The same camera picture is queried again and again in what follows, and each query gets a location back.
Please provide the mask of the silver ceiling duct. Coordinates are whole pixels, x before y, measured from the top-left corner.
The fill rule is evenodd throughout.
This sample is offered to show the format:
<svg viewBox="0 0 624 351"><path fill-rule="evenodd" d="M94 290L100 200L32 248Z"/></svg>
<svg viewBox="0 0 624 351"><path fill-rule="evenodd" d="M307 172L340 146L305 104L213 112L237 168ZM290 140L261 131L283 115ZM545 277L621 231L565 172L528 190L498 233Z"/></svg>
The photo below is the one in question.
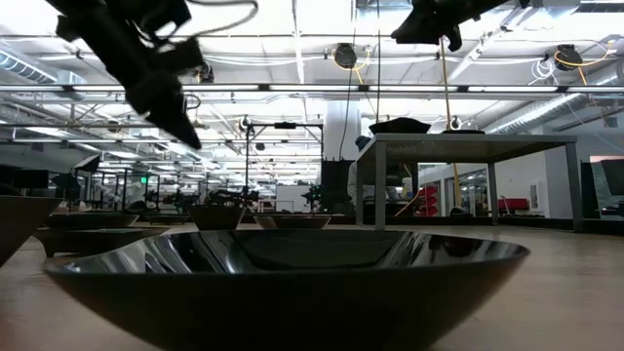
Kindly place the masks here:
<svg viewBox="0 0 624 351"><path fill-rule="evenodd" d="M68 70L54 70L25 55L0 46L0 70L11 72L35 85L84 84L85 80Z"/></svg>
<svg viewBox="0 0 624 351"><path fill-rule="evenodd" d="M483 127L486 134L518 134L563 117L614 95L569 94L532 102Z"/></svg>

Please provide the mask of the grey perforated metal shelf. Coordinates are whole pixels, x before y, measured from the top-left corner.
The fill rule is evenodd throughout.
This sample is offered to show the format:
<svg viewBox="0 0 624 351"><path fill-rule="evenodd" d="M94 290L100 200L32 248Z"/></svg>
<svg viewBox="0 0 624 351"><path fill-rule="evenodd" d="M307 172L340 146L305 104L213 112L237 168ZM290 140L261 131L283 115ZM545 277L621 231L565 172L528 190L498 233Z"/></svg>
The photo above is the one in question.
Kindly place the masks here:
<svg viewBox="0 0 624 351"><path fill-rule="evenodd" d="M585 229L581 205L579 162L575 136L489 135L489 134L377 134L360 152L357 162L357 190L363 189L365 173L372 172L374 195L373 228L386 227L385 187L388 162L408 164L485 164L490 180L491 221L498 222L495 165L557 147L565 149L565 161L572 211L572 228Z"/></svg>

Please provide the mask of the red storage bins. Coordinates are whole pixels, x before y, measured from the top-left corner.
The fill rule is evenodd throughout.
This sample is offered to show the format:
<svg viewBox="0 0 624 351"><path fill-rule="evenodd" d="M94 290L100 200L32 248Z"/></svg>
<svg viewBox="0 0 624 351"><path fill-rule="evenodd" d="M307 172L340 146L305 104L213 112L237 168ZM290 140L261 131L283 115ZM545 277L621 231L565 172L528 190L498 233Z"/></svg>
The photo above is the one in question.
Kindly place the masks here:
<svg viewBox="0 0 624 351"><path fill-rule="evenodd" d="M438 187L435 185L426 185L418 192L417 211L418 216L436 216L438 210Z"/></svg>

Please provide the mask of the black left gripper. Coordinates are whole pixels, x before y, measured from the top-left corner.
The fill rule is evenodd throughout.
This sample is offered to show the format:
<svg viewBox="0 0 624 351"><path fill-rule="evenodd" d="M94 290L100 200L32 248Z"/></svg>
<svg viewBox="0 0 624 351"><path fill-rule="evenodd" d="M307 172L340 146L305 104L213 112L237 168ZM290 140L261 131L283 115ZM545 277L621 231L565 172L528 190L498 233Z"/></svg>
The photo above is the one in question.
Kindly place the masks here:
<svg viewBox="0 0 624 351"><path fill-rule="evenodd" d="M146 121L193 149L201 147L175 75L165 70L151 71L124 88L126 101L138 114L148 114Z"/></svg>

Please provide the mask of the black leaf-shaped mini plate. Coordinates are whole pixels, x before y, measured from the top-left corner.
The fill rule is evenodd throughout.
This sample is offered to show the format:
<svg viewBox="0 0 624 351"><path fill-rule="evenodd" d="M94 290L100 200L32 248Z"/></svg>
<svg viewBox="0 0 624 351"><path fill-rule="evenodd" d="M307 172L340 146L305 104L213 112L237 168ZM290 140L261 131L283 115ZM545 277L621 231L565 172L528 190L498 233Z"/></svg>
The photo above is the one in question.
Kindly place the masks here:
<svg viewBox="0 0 624 351"><path fill-rule="evenodd" d="M150 224L184 224L191 221L188 214L145 214L143 217Z"/></svg>

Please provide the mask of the black wavy square mini plate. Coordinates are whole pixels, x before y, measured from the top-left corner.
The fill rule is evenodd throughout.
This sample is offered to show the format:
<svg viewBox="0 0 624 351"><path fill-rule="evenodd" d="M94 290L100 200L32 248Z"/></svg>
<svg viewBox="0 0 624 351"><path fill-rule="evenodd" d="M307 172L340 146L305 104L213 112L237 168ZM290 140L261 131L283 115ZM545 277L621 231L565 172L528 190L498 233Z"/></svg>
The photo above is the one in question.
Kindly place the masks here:
<svg viewBox="0 0 624 351"><path fill-rule="evenodd" d="M431 125L416 119L400 117L394 120L379 122L369 126L374 134L427 134Z"/></svg>
<svg viewBox="0 0 624 351"><path fill-rule="evenodd" d="M0 268L60 202L58 198L0 196Z"/></svg>

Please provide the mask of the red seat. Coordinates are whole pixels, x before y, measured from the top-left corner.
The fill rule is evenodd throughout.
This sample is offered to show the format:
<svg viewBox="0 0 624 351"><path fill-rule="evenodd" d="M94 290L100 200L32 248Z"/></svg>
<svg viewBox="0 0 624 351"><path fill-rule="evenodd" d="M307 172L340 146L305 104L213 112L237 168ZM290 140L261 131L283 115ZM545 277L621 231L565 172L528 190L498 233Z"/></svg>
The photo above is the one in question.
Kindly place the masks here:
<svg viewBox="0 0 624 351"><path fill-rule="evenodd" d="M529 201L526 198L499 198L498 209L502 213L514 213L515 211L527 211Z"/></svg>

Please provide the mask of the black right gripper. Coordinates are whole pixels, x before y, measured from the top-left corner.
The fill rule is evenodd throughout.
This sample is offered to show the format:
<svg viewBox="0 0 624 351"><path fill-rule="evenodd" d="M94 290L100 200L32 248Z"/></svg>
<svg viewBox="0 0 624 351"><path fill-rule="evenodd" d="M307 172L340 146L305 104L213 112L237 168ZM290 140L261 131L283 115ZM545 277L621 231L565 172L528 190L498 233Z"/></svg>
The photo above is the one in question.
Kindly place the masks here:
<svg viewBox="0 0 624 351"><path fill-rule="evenodd" d="M482 14L508 1L413 0L413 11L392 32L392 38L397 44L437 45L441 37L446 37L448 49L455 52L462 46L459 25L478 20Z"/></svg>

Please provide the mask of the black frame stand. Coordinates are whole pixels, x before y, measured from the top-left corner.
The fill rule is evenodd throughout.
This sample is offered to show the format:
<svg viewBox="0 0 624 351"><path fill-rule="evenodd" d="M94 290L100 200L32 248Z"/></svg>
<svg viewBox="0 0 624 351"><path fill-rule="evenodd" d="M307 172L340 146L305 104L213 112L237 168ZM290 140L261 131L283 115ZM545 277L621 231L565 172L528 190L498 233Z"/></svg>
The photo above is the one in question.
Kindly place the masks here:
<svg viewBox="0 0 624 351"><path fill-rule="evenodd" d="M246 147L246 153L245 153L245 186L244 186L244 192L249 192L249 186L250 186L250 181L249 181L249 175L250 175L250 145L252 143L252 141L254 139L256 139L257 137L259 137L263 131L266 128L272 128L272 129L276 129L276 130L294 130L297 128L303 128L305 131L307 131L314 140L314 142L320 144L320 152L319 152L319 157L320 157L320 163L321 163L321 169L322 169L322 162L324 159L324 151L325 151L325 146L324 146L324 142L325 142L325 127L323 124L307 124L307 123L295 123L295 122L275 122L275 123L252 123L250 121L248 121L247 119L245 119L246 122L246 127L245 127L245 147ZM258 127L259 130L256 131L253 134L253 137L251 137L251 131L255 128ZM320 138L318 138L313 132L311 132L311 128L318 128L320 130ZM302 214L302 210L305 210L304 207L299 208L298 205L300 205L298 203L298 200L293 200L291 198L288 198L287 200L279 200L278 199L278 192L277 190L279 190L278 186L276 185L276 201L275 201L275 210L276 212L280 209L278 209L277 204L281 204L281 203L287 203L288 201L290 201L292 203L292 209L291 209L291 213L292 214Z"/></svg>

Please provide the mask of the black computer monitor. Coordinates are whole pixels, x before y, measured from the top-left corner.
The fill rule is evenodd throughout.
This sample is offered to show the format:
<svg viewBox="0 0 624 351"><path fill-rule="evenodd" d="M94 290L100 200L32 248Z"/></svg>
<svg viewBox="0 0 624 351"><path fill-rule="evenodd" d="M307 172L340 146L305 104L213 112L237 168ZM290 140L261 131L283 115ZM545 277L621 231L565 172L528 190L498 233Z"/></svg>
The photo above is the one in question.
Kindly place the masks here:
<svg viewBox="0 0 624 351"><path fill-rule="evenodd" d="M624 221L624 157L592 156L580 175L584 217Z"/></svg>

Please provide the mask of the large dark foreground bowl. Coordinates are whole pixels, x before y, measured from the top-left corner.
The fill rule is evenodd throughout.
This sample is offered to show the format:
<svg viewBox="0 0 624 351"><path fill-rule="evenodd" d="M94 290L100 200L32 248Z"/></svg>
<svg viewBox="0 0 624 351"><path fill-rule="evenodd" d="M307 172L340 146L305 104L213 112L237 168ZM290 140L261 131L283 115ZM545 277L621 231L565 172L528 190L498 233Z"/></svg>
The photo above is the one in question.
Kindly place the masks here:
<svg viewBox="0 0 624 351"><path fill-rule="evenodd" d="M427 351L528 254L407 230L221 230L148 237L45 271L164 351Z"/></svg>

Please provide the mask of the black cabinet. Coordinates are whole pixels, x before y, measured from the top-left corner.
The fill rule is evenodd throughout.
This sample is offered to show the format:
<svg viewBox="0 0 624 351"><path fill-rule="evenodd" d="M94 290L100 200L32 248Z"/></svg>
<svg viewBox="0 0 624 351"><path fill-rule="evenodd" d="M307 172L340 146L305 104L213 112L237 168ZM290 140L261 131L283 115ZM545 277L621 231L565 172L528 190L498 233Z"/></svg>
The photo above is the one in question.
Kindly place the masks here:
<svg viewBox="0 0 624 351"><path fill-rule="evenodd" d="M321 207L331 214L353 215L355 208L348 194L351 161L324 161L321 172Z"/></svg>

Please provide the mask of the long ceiling light bar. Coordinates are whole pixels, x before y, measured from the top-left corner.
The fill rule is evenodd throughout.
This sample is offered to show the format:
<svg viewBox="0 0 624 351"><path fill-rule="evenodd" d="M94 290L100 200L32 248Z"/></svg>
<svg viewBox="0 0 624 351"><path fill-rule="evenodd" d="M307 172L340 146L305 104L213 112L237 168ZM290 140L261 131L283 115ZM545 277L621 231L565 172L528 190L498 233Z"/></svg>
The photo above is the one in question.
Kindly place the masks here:
<svg viewBox="0 0 624 351"><path fill-rule="evenodd" d="M295 92L295 93L461 93L461 94L624 94L624 86L468 86L468 85L290 85L290 84L217 84L183 85L185 92ZM90 93L122 92L119 85L0 85L0 92Z"/></svg>

